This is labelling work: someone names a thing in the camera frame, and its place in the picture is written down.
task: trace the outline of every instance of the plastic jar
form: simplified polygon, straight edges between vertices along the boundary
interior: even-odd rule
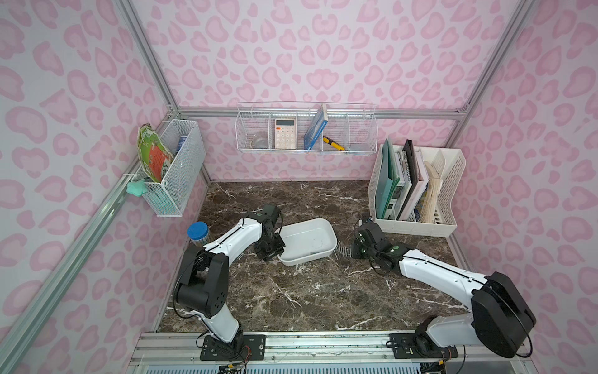
[[[187,229],[187,235],[198,247],[211,243],[213,240],[210,238],[210,230],[205,222],[195,222]]]

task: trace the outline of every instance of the book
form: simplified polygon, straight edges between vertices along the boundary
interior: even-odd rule
[[[417,161],[415,160],[415,150],[413,149],[413,142],[410,139],[405,141],[405,145],[403,146],[403,150],[405,151],[405,159],[407,161],[407,169],[409,170],[409,177],[411,180],[411,188],[407,192],[405,197],[405,203],[401,207],[401,212],[399,213],[399,220],[405,221],[409,218],[411,211],[405,211],[405,207],[407,206],[408,201],[411,199],[411,195],[413,194],[413,190],[417,187],[419,182],[417,176],[419,172],[417,171]]]
[[[394,146],[392,145],[392,141],[390,140],[390,138],[386,139],[385,144],[388,144],[388,148],[387,148],[388,153],[387,154],[384,153],[383,155],[388,157],[388,159],[389,159],[388,174],[389,174],[389,178],[392,180],[392,185],[390,187],[390,193],[388,194],[388,197],[386,198],[386,209],[389,209],[389,208],[392,208],[392,206],[389,207],[390,201],[392,199],[396,199],[397,196],[400,194],[401,189],[405,185],[405,180],[404,180],[404,177],[402,174],[402,167],[400,167],[401,163],[399,162],[399,159],[398,159],[398,153],[395,152]],[[395,212],[394,209],[390,209],[389,213],[384,215],[384,219],[395,220],[396,214],[394,214],[394,212]]]
[[[316,141],[322,139],[322,132],[324,131],[324,127],[326,127],[327,123],[328,109],[326,108],[326,104],[322,104],[316,112],[312,123],[309,125],[307,132],[303,136],[303,148],[306,151],[312,150],[313,145],[316,144]]]
[[[175,156],[160,140],[149,123],[138,130],[137,153],[141,168],[153,182],[162,182]]]
[[[422,194],[428,186],[429,177],[428,172],[426,171],[426,166],[423,162],[423,155],[421,152],[418,151],[415,152],[414,156],[414,162],[417,164],[417,185],[415,186],[415,188],[413,188],[411,196],[409,196],[407,203],[403,207],[403,212],[401,213],[402,221],[407,220],[411,212],[415,210],[417,203],[422,198]]]
[[[407,152],[405,150],[401,150],[400,152],[400,159],[401,159],[401,166],[403,170],[403,177],[405,179],[405,185],[401,189],[401,193],[399,194],[396,204],[395,204],[395,216],[398,219],[399,214],[401,212],[401,208],[405,204],[405,200],[407,199],[407,193],[411,189],[411,175],[409,174],[409,167],[407,165]]]
[[[393,180],[389,178],[389,157],[388,157],[388,140],[382,146],[382,165],[380,165],[380,178],[378,179],[378,186],[376,187],[376,196],[374,203],[376,205],[376,219],[384,219],[386,207],[388,206],[388,196],[390,195],[390,188]]]
[[[418,222],[435,223],[434,212],[436,210],[438,195],[440,194],[440,188],[442,188],[443,181],[429,162],[426,161],[424,164],[426,165],[430,180],[428,182],[428,189],[426,191],[426,197],[420,211],[420,219]]]
[[[422,177],[422,181],[425,183],[426,188],[422,192],[419,200],[416,202],[415,207],[413,208],[413,215],[415,216],[415,220],[417,222],[420,221],[420,216],[423,208],[423,202],[426,200],[426,194],[428,192],[428,182],[429,182],[429,175],[428,170],[426,168],[426,164],[423,160],[423,155],[421,151],[416,151],[416,159],[417,159],[417,167],[419,168],[420,176]]]

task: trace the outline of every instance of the calculator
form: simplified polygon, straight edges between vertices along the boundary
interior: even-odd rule
[[[296,150],[294,118],[277,118],[274,120],[274,148],[277,150]]]

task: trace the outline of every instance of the green sponge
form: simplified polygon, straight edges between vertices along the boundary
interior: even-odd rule
[[[145,183],[143,181],[127,183],[127,193],[130,193],[131,195],[140,197],[147,191],[148,191],[148,188],[145,186]]]

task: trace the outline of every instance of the white plastic tray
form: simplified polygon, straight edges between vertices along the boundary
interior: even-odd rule
[[[332,225],[324,218],[283,226],[280,237],[285,251],[278,258],[287,266],[330,256],[338,244]]]

